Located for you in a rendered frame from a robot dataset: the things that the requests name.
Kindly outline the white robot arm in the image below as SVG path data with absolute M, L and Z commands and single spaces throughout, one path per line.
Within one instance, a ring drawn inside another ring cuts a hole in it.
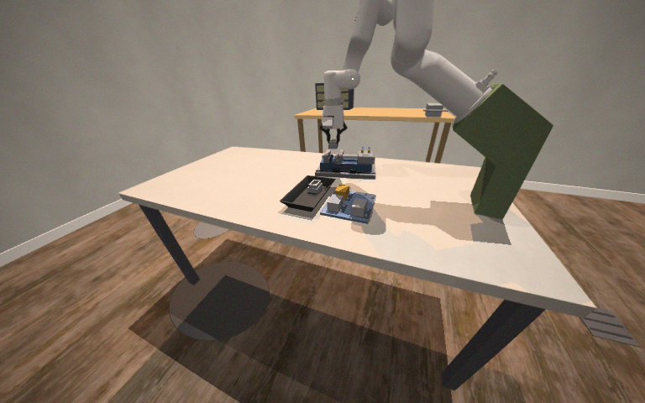
M 358 86 L 359 68 L 376 24 L 385 26 L 393 19 L 394 71 L 446 107 L 456 116 L 455 123 L 475 110 L 492 91 L 488 85 L 498 72 L 492 70 L 474 82 L 441 55 L 426 50 L 433 29 L 433 3 L 434 0 L 360 0 L 343 70 L 324 73 L 325 106 L 341 105 L 341 89 Z

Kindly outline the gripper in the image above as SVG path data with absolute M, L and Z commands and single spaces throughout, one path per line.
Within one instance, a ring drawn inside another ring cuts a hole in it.
M 323 110 L 322 110 L 322 120 L 323 120 L 323 116 L 334 116 L 334 118 L 333 118 L 333 128 L 337 129 L 337 144 L 340 141 L 340 134 L 344 130 L 347 129 L 347 126 L 346 126 L 346 124 L 344 122 L 344 114 L 342 113 L 342 111 L 343 111 L 343 106 L 342 105 L 323 106 Z M 342 129 L 340 130 L 340 128 L 342 128 Z M 329 143 L 329 141 L 331 139 L 330 138 L 330 133 L 329 133 L 330 129 L 328 130 L 328 129 L 323 128 L 323 123 L 321 124 L 319 129 L 321 129 L 327 135 L 327 141 Z

